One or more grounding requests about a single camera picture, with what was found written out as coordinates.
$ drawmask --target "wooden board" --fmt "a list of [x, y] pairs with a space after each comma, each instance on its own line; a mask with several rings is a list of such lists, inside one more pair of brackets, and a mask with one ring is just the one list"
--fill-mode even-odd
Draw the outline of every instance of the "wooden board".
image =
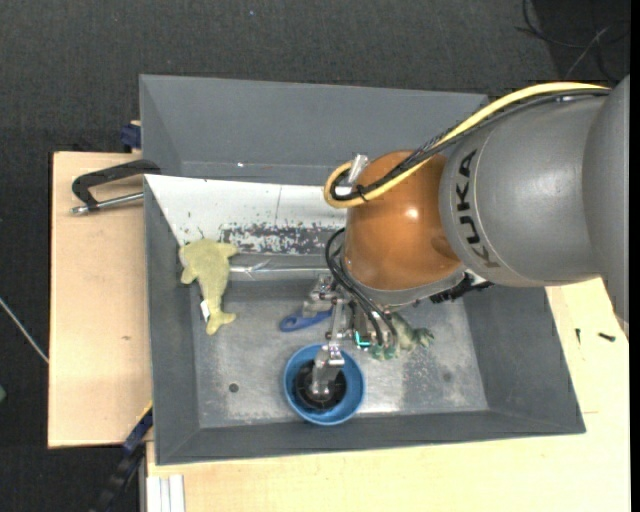
[[[50, 447], [121, 443], [151, 399], [142, 202], [74, 216], [75, 177], [139, 155], [60, 152], [53, 160]], [[95, 189], [106, 199], [142, 179]]]

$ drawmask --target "yellow plush dolphin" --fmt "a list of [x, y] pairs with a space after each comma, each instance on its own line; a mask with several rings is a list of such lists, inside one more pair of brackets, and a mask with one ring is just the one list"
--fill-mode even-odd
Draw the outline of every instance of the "yellow plush dolphin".
[[238, 253], [232, 244], [204, 238], [180, 248], [180, 261], [184, 266], [181, 281], [191, 284], [198, 280], [202, 295], [209, 308], [207, 334], [210, 336], [223, 324], [233, 322], [235, 313], [222, 311], [222, 294], [229, 280], [229, 258]]

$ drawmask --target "black carpet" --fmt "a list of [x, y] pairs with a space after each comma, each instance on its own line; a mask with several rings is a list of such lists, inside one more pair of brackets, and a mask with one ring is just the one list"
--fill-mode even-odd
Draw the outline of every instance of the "black carpet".
[[[545, 37], [570, 45], [524, 30], [519, 0], [0, 2], [0, 297], [46, 348], [48, 154], [122, 151], [138, 74], [500, 95], [629, 73], [630, 0], [534, 3]], [[118, 460], [113, 447], [47, 451], [47, 380], [0, 311], [0, 511], [86, 510]], [[136, 507], [134, 489], [118, 510]]]

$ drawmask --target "black handle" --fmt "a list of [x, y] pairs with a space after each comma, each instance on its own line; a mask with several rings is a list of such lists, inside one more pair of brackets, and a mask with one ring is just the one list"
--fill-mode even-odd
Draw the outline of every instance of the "black handle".
[[136, 174], [160, 174], [160, 168], [150, 160], [136, 160], [78, 176], [73, 185], [71, 185], [71, 190], [80, 201], [87, 205], [90, 211], [93, 211], [98, 209], [98, 201], [89, 191], [91, 187], [135, 176]]

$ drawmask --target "metal clamp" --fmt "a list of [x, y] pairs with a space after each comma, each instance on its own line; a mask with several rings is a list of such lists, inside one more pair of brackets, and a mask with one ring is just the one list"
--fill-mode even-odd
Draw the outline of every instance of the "metal clamp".
[[331, 300], [336, 296], [331, 286], [332, 279], [331, 274], [327, 272], [322, 272], [317, 277], [302, 308], [296, 313], [286, 316], [280, 322], [282, 332], [305, 329], [331, 316]]
[[150, 160], [136, 160], [135, 162], [116, 165], [115, 167], [109, 167], [108, 169], [102, 169], [77, 177], [73, 185], [71, 185], [71, 190], [84, 205], [71, 208], [71, 213], [89, 213], [109, 206], [142, 199], [143, 194], [139, 192], [137, 194], [128, 194], [99, 202], [89, 191], [91, 187], [135, 176], [136, 174], [160, 174], [160, 168]]

